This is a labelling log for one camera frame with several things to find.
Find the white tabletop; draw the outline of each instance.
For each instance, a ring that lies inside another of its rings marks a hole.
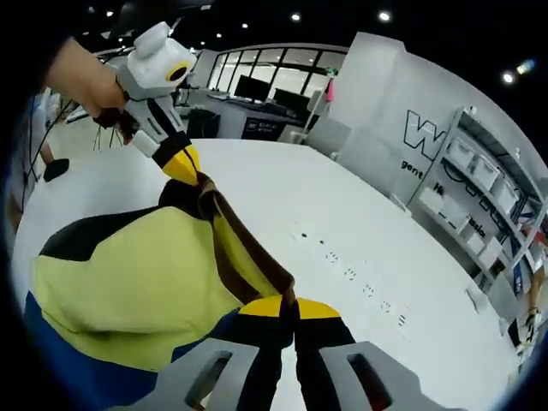
[[[464,292],[473,280],[412,218],[308,147],[194,144],[202,170],[295,276],[298,296],[333,306],[356,341],[375,343],[414,371],[441,405],[484,411],[500,398],[517,359],[498,316],[490,305],[475,312]],[[15,239],[21,306],[33,258],[52,234],[83,217],[154,206],[166,181],[133,147],[71,159],[64,176],[41,181]],[[294,350],[284,350],[273,410],[305,409],[295,362]]]

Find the human arm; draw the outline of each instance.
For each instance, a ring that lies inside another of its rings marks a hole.
[[[57,53],[45,84],[81,104],[92,117],[98,117],[103,108],[122,109],[126,103],[116,73],[74,39]]]

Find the window frame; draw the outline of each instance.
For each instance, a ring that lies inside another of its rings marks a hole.
[[[257,56],[253,62],[253,66],[251,67],[251,72],[249,73],[250,77],[253,77],[253,72],[255,71],[255,67],[257,67],[257,62],[260,59],[260,55],[264,50],[276,50],[276,49],[282,49],[282,55],[280,57],[280,60],[276,62],[274,65],[274,75],[272,76],[269,92],[272,89],[272,86],[274,85],[274,80],[276,79],[277,73],[280,68],[288,68],[288,69],[299,69],[300,71],[304,71],[307,73],[307,79],[305,80],[300,95],[304,95],[304,92],[306,91],[308,87],[308,83],[310,82],[310,79],[312,78],[313,74],[323,74],[325,75],[325,68],[318,67],[319,60],[321,59],[324,52],[328,53],[337,53],[337,54],[343,54],[344,56],[348,55],[348,52],[344,51],[334,51],[334,50],[326,50],[316,47],[299,47],[299,46],[285,46],[285,47],[261,47],[261,48],[253,48],[249,47],[246,49],[239,50],[240,55],[238,56],[238,62],[236,63],[234,67],[234,72],[232,73],[232,76],[230,77],[229,87],[228,90],[230,90],[230,86],[232,85],[232,81],[234,80],[235,72],[240,66],[241,57],[243,56],[243,53],[245,51],[257,51]],[[287,54],[289,49],[295,49],[295,50],[310,50],[310,51],[317,51],[316,58],[314,59],[314,63],[310,66],[300,65],[300,64],[292,64],[292,63],[284,63],[283,59],[285,58],[285,55]],[[234,53],[238,51],[223,51],[219,53],[217,56],[217,59],[215,60],[215,64],[213,65],[213,69],[210,72],[209,80],[207,84],[209,85],[209,82],[211,81],[211,77],[213,76],[213,71],[217,67],[217,62],[219,58],[222,58],[222,56],[226,56],[223,66],[221,67],[221,72],[219,73],[219,78],[217,79],[217,84],[215,85],[215,89],[218,89],[219,81],[221,80],[221,77],[223,76],[224,66],[226,65],[226,62],[228,61],[228,56],[230,53]]]

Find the storage bin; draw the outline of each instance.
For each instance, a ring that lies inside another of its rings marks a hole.
[[[429,187],[420,194],[420,201],[435,214],[439,214],[444,206],[444,198]]]
[[[485,248],[483,239],[470,224],[467,224],[461,232],[461,237],[466,242],[470,251],[476,255],[481,253],[481,251]]]
[[[493,266],[493,264],[495,264],[495,261],[497,261],[498,256],[502,251],[503,246],[500,244],[496,237],[492,237],[487,242],[485,248],[479,255],[479,261],[481,261],[485,265],[487,270],[489,270]]]
[[[444,196],[444,205],[439,212],[451,224],[457,233],[460,233],[468,224],[468,211],[449,195]]]
[[[498,174],[497,167],[491,164],[487,158],[483,156],[476,157],[472,175],[476,177],[487,190],[493,186],[493,183],[497,180]]]
[[[455,163],[467,169],[474,159],[475,152],[458,137],[454,137],[447,147],[447,154]]]
[[[512,189],[509,182],[502,177],[498,178],[493,187],[491,193],[495,197],[495,201],[501,206],[506,214],[509,214],[514,207],[515,203],[519,199],[518,194]]]

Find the glass window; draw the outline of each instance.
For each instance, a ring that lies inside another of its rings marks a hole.
[[[236,67],[234,79],[230,84],[230,95],[234,96],[234,91],[238,87],[238,81],[240,81],[240,76],[251,74],[251,68],[253,67],[253,62],[257,58],[257,54],[259,54],[259,51],[257,50],[248,50],[244,51],[241,55],[240,64],[238,64],[238,67]]]
[[[223,70],[224,62],[226,62],[226,56],[226,54],[222,54],[217,57],[217,61],[215,62],[215,67],[213,68],[213,73],[211,74],[208,86],[208,88],[212,90],[217,88],[217,82],[219,81],[219,76],[221,75],[221,71]]]
[[[268,95],[269,98],[274,98],[274,93],[277,88],[288,92],[296,92],[301,94],[302,87],[307,80],[308,72],[301,71],[296,68],[281,67],[276,73],[276,79],[272,84],[272,89]]]
[[[318,67],[322,69],[334,68],[340,70],[343,66],[345,54],[333,53],[331,51],[324,51],[319,58]]]
[[[240,58],[240,54],[241,51],[230,53],[229,57],[226,59],[226,63],[224,64],[224,70],[221,74],[221,80],[219,81],[219,85],[217,87],[219,91],[227,92],[229,90],[230,79],[232,79],[232,74],[234,73],[236,64],[238,63],[238,59]]]
[[[241,55],[240,64],[248,64],[253,65],[255,60],[257,59],[257,55],[259,54],[258,50],[248,50],[244,51]]]
[[[282,58],[283,49],[264,49],[260,52],[259,63],[278,64]]]
[[[312,74],[310,81],[307,84],[307,89],[305,90],[305,96],[312,97],[316,90],[323,90],[326,82],[326,75]]]
[[[276,67],[271,66],[270,64],[260,65],[259,63],[257,63],[257,65],[255,66],[255,70],[253,71],[253,74],[251,74],[251,76],[254,79],[266,81],[270,84],[275,70]]]
[[[318,52],[316,50],[288,49],[283,58],[284,63],[312,66]]]

